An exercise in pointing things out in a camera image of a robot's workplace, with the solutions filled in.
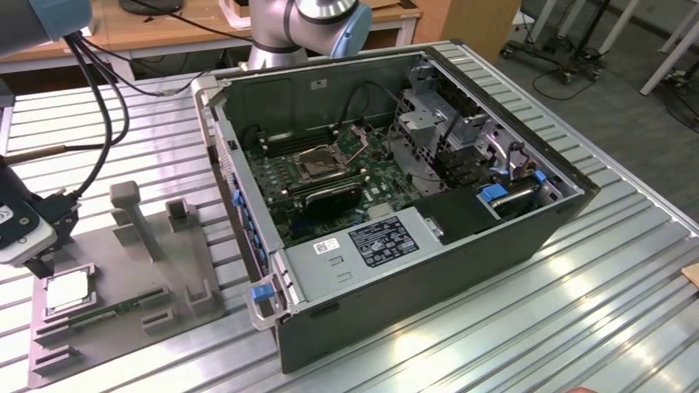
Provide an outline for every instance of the white label sticker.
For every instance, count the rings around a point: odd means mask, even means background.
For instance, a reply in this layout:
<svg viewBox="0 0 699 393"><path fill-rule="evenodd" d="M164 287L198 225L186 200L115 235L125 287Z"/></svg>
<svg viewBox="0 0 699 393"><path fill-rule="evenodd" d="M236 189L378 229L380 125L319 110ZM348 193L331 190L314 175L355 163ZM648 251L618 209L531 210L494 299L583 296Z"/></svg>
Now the white label sticker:
<svg viewBox="0 0 699 393"><path fill-rule="evenodd" d="M340 243L338 242L338 239L332 238L324 242L314 244L314 248L316 249L316 253L320 255L336 248L340 248Z"/></svg>
<svg viewBox="0 0 699 393"><path fill-rule="evenodd" d="M9 209L9 206L0 207L0 224L4 223L15 216L13 211Z"/></svg>

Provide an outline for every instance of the motherboard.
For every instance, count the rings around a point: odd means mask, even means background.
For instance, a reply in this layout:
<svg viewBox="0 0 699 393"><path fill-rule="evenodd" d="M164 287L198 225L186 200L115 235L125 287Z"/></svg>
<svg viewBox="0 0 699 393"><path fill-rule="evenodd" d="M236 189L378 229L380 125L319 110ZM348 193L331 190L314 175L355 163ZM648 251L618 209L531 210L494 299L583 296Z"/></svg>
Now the motherboard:
<svg viewBox="0 0 699 393"><path fill-rule="evenodd" d="M388 150L388 128L352 125L303 151L246 152L256 184L287 246L295 246L410 206L420 198Z"/></svg>

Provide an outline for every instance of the green circuit board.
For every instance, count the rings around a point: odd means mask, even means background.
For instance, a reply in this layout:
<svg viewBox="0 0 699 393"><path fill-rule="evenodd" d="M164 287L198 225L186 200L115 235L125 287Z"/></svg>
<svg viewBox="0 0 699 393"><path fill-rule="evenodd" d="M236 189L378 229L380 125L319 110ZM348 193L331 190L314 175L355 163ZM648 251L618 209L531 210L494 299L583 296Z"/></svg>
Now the green circuit board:
<svg viewBox="0 0 699 393"><path fill-rule="evenodd" d="M347 132L340 135L334 148L350 160L363 144L355 133ZM262 149L246 152L256 184L287 246L295 246L370 221L367 210L372 206L386 203L394 210L400 210L420 198L406 172L391 158L384 140L383 130L367 132L368 147L347 164L347 174L336 181L319 184L304 182L299 160L295 160L298 153L267 158ZM363 194L355 208L344 211L335 219L303 217L304 199L310 194L354 183L362 184Z"/></svg>

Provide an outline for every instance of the black cable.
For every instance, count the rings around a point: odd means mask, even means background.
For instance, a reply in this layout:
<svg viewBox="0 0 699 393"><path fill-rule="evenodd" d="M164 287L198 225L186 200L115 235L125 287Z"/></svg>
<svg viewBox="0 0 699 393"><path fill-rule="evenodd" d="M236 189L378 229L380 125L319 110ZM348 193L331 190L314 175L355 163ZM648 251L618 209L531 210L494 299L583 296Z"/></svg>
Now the black cable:
<svg viewBox="0 0 699 393"><path fill-rule="evenodd" d="M73 45L80 49L84 53L84 55L89 58L89 61L93 63L95 67L97 68L97 71L104 76L107 83L109 86L112 86L112 91L115 92L115 95L117 96L119 105L121 106L121 111L124 113L124 126L121 128L121 132L119 133L117 137L109 142L109 146L113 147L117 143L120 143L124 138L127 137L127 134L129 133L129 126L131 126L131 118L129 118L129 108L127 107L127 102L124 100L124 95L121 94L121 91L119 90L117 85L113 83L112 79L109 78L109 75L105 72L105 66L100 62L100 59L97 58L97 55L95 55L85 44L81 42L80 39L69 38L72 40ZM73 145L67 146L67 151L87 151L87 150L99 150L104 148L104 143L92 144L92 145Z"/></svg>
<svg viewBox="0 0 699 393"><path fill-rule="evenodd" d="M191 21L190 19L187 18L183 18L180 15L172 13L172 12L168 12L155 6L152 6L151 4L145 3L145 2L141 2L140 0L131 0L132 2L135 2L139 6L143 6L145 8L149 8L152 10L156 10L157 12L168 15L169 17L183 21L184 23L198 27L199 29L203 29L203 30L207 30L210 33L215 33L215 34L220 34L220 35L224 35L227 36L228 38L236 38L236 39L242 39L243 41L248 42L248 43L254 43L255 41L252 40L252 38L248 38L248 37L242 37L239 35L235 35L235 34L228 34L220 30L216 30L216 29L211 29L210 27L204 26L204 25L200 25L198 24L196 22Z"/></svg>
<svg viewBox="0 0 699 393"><path fill-rule="evenodd" d="M184 54L183 64L180 64L178 71L175 72L175 75L180 75L184 71L184 67L187 66L187 60L190 59L191 52L187 52Z"/></svg>
<svg viewBox="0 0 699 393"><path fill-rule="evenodd" d="M439 154L442 152L442 150L444 150L444 148L447 147L447 143L450 142L450 136L451 136L452 132L455 131L456 123L459 123L459 118L460 118L460 116L455 115L455 118L451 120L450 127L447 128L447 132L439 138L439 143L436 144L436 153L435 153L435 155Z"/></svg>
<svg viewBox="0 0 699 393"><path fill-rule="evenodd" d="M574 94L571 94L570 96L567 97L554 97L548 94L546 94L544 92L542 92L542 90L539 89L539 86L536 86L536 82L539 82L539 80L542 78L544 78L547 75L551 75L554 74L555 72L558 72L558 69L555 70L551 70L551 71L547 71L544 74L539 75L536 78L534 78L532 80L532 88L534 90L536 90L536 93L539 93L542 96L544 96L546 98L550 98L551 100L555 100L555 101L570 101L572 100L575 97L578 97L586 90L588 90L594 84L598 82L596 80L594 80L584 88L582 88L580 90L578 90Z"/></svg>
<svg viewBox="0 0 699 393"><path fill-rule="evenodd" d="M83 59L77 46L73 43L73 38L69 36L65 37L65 43L68 44L68 48L72 51L73 56L77 60L77 65L80 66L81 72L85 75L87 84L89 84L89 88L92 89L92 93L95 95L95 101L97 102L97 106L100 107L101 118L105 123L105 142L101 148L100 157L97 158L95 167L92 168L89 175L87 176L85 180L83 181L83 184L69 194L77 200L80 199L80 197L88 190L89 186L95 182L95 179L97 178L101 168L104 167L105 162L107 162L107 156L109 155L109 147L111 147L111 142L112 142L112 118L109 117L109 111L107 110L105 100L101 97L100 88L95 81L92 71L88 69L88 65L85 64L85 61Z"/></svg>
<svg viewBox="0 0 699 393"><path fill-rule="evenodd" d="M159 64L163 62L164 59L165 59L165 55L160 56L157 60L141 59L141 61L145 61L147 63L151 63L151 64Z"/></svg>
<svg viewBox="0 0 699 393"><path fill-rule="evenodd" d="M243 147L250 147L252 146L252 143L248 143L248 139L250 139L250 131L252 129L256 129L256 132L262 132L263 131L263 128L258 125L258 124L251 124L248 125L244 129L243 129L243 132L240 133L240 145L243 145Z"/></svg>
<svg viewBox="0 0 699 393"><path fill-rule="evenodd" d="M560 19L558 20L558 23L556 23L556 28L555 28L556 31L560 28L560 25L563 24L564 19L568 17L568 11L572 5L575 4L575 1L576 0L570 0L570 3L566 6L566 9L563 10L563 14L560 15Z"/></svg>
<svg viewBox="0 0 699 393"><path fill-rule="evenodd" d="M691 65L690 69L687 70L687 73L684 74L684 78L690 80L695 73L699 71L699 60L695 62L695 64Z"/></svg>
<svg viewBox="0 0 699 393"><path fill-rule="evenodd" d="M410 111L410 108L407 107L406 103L398 98L398 96L386 88L386 86L383 86L382 84L378 84L376 82L371 81L371 80L366 80L363 82L360 82L352 89L352 92L350 93L350 95L347 96L347 100L346 100L346 105L343 106L342 108L342 113L340 113L340 118L338 119L338 123L335 124L334 126L334 129L342 129L342 127L344 126L344 123L347 121L347 115L348 115L348 111L350 111L350 106L352 105L352 99L354 97L356 96L359 90L364 90L366 93L367 93L367 101L366 101L366 104L364 104L364 109L362 110L362 117L364 117L364 113L367 111L367 109L370 108L370 102L371 102L371 90L368 89L367 86L375 86L378 87L390 97L391 99L395 101L395 103L400 106L400 108L404 110L404 111Z"/></svg>
<svg viewBox="0 0 699 393"><path fill-rule="evenodd" d="M350 112L350 106L352 105L354 96L356 96L359 90L362 90L362 89L366 91L366 94L367 94L366 105L364 105L364 109L362 111L362 116L364 116L366 110L370 107L371 93L370 93L370 89L367 88L366 84L362 83L362 84L359 84L359 85L356 85L354 87L352 92L347 96L346 105L342 107L340 118L338 119L338 123L335 124L335 129L342 129L342 126L344 125L344 123L347 121L347 113Z"/></svg>
<svg viewBox="0 0 699 393"><path fill-rule="evenodd" d="M145 65L145 64L141 64L141 62L139 61L139 59L129 59L128 57L124 57L121 55L119 55L117 53L109 51L108 49L104 49L100 45L97 45L96 43L93 43L92 41L89 41L87 38L84 38L83 36L80 36L80 40L89 46L92 47L96 51L100 51L105 54L108 54L109 56L112 57L116 57L119 60L123 60L123 61L127 61L129 64L135 65L135 66L139 66L141 67L144 70L148 70L151 72L153 72L157 76L165 76L160 71L157 71L153 67L151 67L149 65Z"/></svg>
<svg viewBox="0 0 699 393"><path fill-rule="evenodd" d="M680 96L678 95L678 93L675 92L675 90L672 89L671 86L666 86L666 88L671 91L671 93L675 95L676 98L680 98ZM694 133L699 133L699 129L695 128L695 126L688 122L686 121L686 119L683 119L672 110L671 106L670 106L670 100L667 99L667 95L666 94L660 94L660 99L663 100L663 103L666 104L666 110L667 110L667 113L668 115L690 130L692 131ZM684 101L684 99L680 98L680 101L683 102L684 106L687 107L687 109L691 110L692 114L694 114L694 108L691 108L691 106L688 105L688 102Z"/></svg>
<svg viewBox="0 0 699 393"><path fill-rule="evenodd" d="M531 57L536 57L538 59L540 60L544 60L544 61L548 61L550 63L552 63L560 70L563 70L566 67L563 66L562 63L559 63L558 61L547 58L547 57L543 57L540 54L538 54L536 52L530 52L527 49L520 49L520 48L516 48L518 51L522 51L524 52L526 54L528 54Z"/></svg>
<svg viewBox="0 0 699 393"><path fill-rule="evenodd" d="M527 31L527 37L524 38L524 44L535 45L536 43L532 41L532 32L528 29L527 18L524 17L526 15L524 14L524 0L522 0L520 12L522 12L522 23L524 24L524 30Z"/></svg>
<svg viewBox="0 0 699 393"><path fill-rule="evenodd" d="M696 118L699 118L699 112L696 112L695 108L692 108L692 106L690 105L690 103L684 100L684 98L678 94L678 92L675 91L674 88L671 87L667 87L667 89L670 90L670 92L672 93L672 95L678 98L678 100L683 103L683 105L687 107L687 109L690 110L690 112L694 114L694 116Z"/></svg>
<svg viewBox="0 0 699 393"><path fill-rule="evenodd" d="M84 37L80 38L80 41L83 43L88 43L88 41L85 40ZM212 70L204 70L202 71L191 80L190 82L182 87L182 88L178 88L175 90L169 89L169 90L165 90L164 92L147 92L145 90L143 90L141 88L137 88L120 74L117 74L116 72L113 72L113 70L109 68L109 66L101 61L101 59L99 57L95 57L95 60L104 66L104 71L107 73L109 73L111 76L113 76L116 79L119 79L121 81L121 83L124 83L127 86L129 86L133 90L136 90L140 94L144 94L147 96L151 96L151 97L169 97L169 96L175 96L178 94L180 94L184 90L187 90L187 88L190 88L190 86L192 85L192 82L195 82L196 78L199 78L200 76L203 76L204 74L207 74L208 72L211 72Z"/></svg>

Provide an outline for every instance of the slotted aluminum surface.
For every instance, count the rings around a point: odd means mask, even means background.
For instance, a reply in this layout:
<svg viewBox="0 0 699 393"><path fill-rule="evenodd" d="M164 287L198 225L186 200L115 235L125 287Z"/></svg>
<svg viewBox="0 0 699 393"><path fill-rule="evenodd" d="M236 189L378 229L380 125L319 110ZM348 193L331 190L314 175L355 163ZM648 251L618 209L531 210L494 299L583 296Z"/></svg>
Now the slotted aluminum surface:
<svg viewBox="0 0 699 393"><path fill-rule="evenodd" d="M192 99L124 89L132 131L83 202L77 231L111 224L108 185L141 185L145 214L187 196L203 215L227 316L125 355L45 391L695 391L699 300L679 270L696 262L696 224L640 184L570 126L460 45L443 55L603 187L582 216L534 258L294 375L275 342L250 324L247 281L214 185ZM147 81L179 86L184 77ZM112 115L117 101L104 88ZM97 142L100 115L87 89L20 97L9 152ZM7 137L7 125L0 137ZM0 139L0 151L5 141ZM37 192L73 187L96 152L19 165ZM0 270L0 392L25 390L29 296L25 270Z"/></svg>

